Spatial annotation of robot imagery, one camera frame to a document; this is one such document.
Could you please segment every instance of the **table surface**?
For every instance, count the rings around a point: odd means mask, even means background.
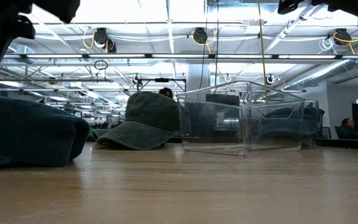
[[[358,150],[243,158],[87,143],[69,167],[0,169],[0,223],[358,224]]]

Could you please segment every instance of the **ceiling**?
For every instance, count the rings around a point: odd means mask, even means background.
[[[203,54],[205,47],[196,44],[191,38],[191,33],[196,27],[206,27],[208,42],[211,42],[209,45],[211,53],[261,54],[262,43],[258,36],[260,25],[262,25],[263,45],[265,49],[268,49],[265,54],[324,55],[335,54],[332,47],[337,54],[351,54],[348,45],[332,45],[330,50],[323,50],[323,39],[328,33],[332,35],[337,28],[346,28],[353,39],[358,39],[357,17],[343,11],[328,12],[326,6],[312,7],[306,12],[303,20],[299,20],[306,5],[301,4],[297,10],[286,15],[279,15],[277,14],[277,1],[262,1],[260,24],[257,4],[242,4],[241,2],[240,0],[221,0],[218,12],[216,4],[209,5],[205,10],[204,0],[82,0],[71,24],[62,24],[55,16],[34,6],[32,14],[28,17],[35,24],[37,33],[35,40],[19,38],[14,43],[27,46],[35,54],[103,54],[104,50],[95,44],[87,48],[84,42],[90,46],[92,34],[96,28],[105,27],[109,37],[115,42],[119,54]],[[217,31],[219,31],[218,38],[214,37]],[[137,66],[128,66],[126,59],[114,59],[109,63],[114,62],[116,66],[109,66],[106,70],[99,71],[93,67],[93,60],[89,61],[89,67],[83,65],[41,67],[40,63],[31,66],[8,66],[11,62],[15,61],[3,60],[1,62],[2,68],[11,71],[10,74],[0,74],[5,78],[22,78],[29,74],[34,79],[98,78],[97,81],[81,82],[76,85],[89,89],[110,88],[112,91],[97,94],[113,102],[126,100],[128,93],[116,90],[133,88],[131,83],[135,74],[141,78],[173,78],[174,76],[186,78],[188,64],[192,63],[186,60],[159,61],[143,58],[131,59],[131,63]],[[50,60],[38,60],[38,62],[53,63]],[[267,63],[265,72],[289,81],[319,64],[319,62]],[[215,64],[209,62],[210,75],[214,75],[215,68]],[[222,77],[230,75],[232,80],[263,83],[263,65],[260,61],[241,63],[241,61],[220,60],[218,68]],[[105,78],[112,81],[99,82]],[[56,85],[29,82],[25,85],[38,85],[41,88],[68,88],[74,85],[70,83],[74,82],[58,82]],[[181,83],[150,82],[144,88],[158,90],[165,86],[173,88],[176,93],[181,92],[180,88],[183,87]],[[71,93],[71,95],[76,97],[78,93]]]

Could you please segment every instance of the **green baseball cap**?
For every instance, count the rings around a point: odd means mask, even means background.
[[[94,130],[96,143],[136,150],[159,147],[180,132],[176,101],[158,93],[140,91],[129,97],[125,121],[111,130]]]

